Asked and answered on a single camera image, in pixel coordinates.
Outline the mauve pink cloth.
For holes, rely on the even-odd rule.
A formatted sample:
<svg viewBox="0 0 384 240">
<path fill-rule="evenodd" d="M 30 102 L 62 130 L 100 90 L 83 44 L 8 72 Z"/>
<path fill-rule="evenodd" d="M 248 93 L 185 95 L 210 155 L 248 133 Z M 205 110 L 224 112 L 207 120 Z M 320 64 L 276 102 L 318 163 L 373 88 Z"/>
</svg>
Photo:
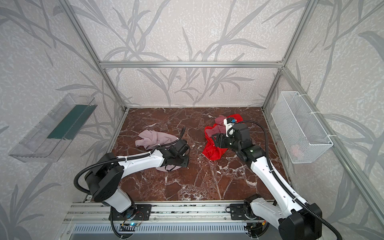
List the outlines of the mauve pink cloth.
<svg viewBox="0 0 384 240">
<path fill-rule="evenodd" d="M 215 119 L 215 124 L 212 127 L 210 126 L 206 127 L 205 133 L 208 136 L 208 138 L 211 138 L 212 135 L 215 135 L 215 134 L 225 134 L 227 132 L 226 127 L 224 125 L 224 119 L 226 118 L 227 117 L 223 115 L 219 115 L 219 117 Z"/>
</svg>

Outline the light pink cloth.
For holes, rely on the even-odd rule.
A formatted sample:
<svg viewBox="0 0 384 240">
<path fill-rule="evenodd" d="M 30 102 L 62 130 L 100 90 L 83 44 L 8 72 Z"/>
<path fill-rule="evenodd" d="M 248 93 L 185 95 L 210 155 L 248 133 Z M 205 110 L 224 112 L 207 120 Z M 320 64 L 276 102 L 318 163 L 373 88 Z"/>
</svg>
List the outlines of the light pink cloth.
<svg viewBox="0 0 384 240">
<path fill-rule="evenodd" d="M 139 137 L 141 139 L 135 141 L 136 147 L 142 146 L 146 150 L 151 150 L 154 147 L 159 147 L 160 145 L 171 144 L 179 139 L 176 136 L 152 130 L 144 130 L 139 134 Z M 160 159 L 144 160 L 144 162 L 145 165 L 142 164 L 143 169 L 155 168 L 158 171 L 171 172 L 181 168 L 176 165 L 166 165 L 161 167 L 162 161 Z"/>
</svg>

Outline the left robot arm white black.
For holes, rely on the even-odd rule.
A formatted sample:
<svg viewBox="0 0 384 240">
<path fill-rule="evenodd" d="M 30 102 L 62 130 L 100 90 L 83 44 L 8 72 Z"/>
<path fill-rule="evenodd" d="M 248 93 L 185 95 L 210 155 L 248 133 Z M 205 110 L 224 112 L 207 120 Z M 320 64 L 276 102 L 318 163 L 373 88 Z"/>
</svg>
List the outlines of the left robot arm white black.
<svg viewBox="0 0 384 240">
<path fill-rule="evenodd" d="M 120 188 L 120 181 L 136 172 L 146 169 L 175 166 L 185 168 L 189 163 L 190 146 L 186 140 L 177 140 L 171 146 L 159 146 L 147 153 L 132 156 L 105 154 L 96 164 L 77 174 L 74 183 L 85 175 L 88 189 L 77 188 L 92 196 L 92 201 L 106 203 L 113 210 L 126 217 L 134 214 L 135 204 Z"/>
</svg>

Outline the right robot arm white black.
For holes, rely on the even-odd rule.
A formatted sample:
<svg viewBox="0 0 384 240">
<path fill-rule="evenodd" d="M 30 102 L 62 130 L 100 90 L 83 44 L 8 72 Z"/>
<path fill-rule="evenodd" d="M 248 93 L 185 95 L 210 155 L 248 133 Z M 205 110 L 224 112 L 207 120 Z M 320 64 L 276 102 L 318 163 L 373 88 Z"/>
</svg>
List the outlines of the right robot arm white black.
<svg viewBox="0 0 384 240">
<path fill-rule="evenodd" d="M 322 236 L 322 223 L 313 214 L 322 215 L 316 204 L 297 194 L 273 166 L 269 149 L 256 146 L 245 122 L 224 119 L 226 133 L 212 136 L 218 148 L 229 149 L 255 173 L 277 202 L 268 203 L 253 196 L 245 200 L 245 214 L 249 219 L 260 217 L 278 229 L 283 240 L 317 240 Z"/>
</svg>

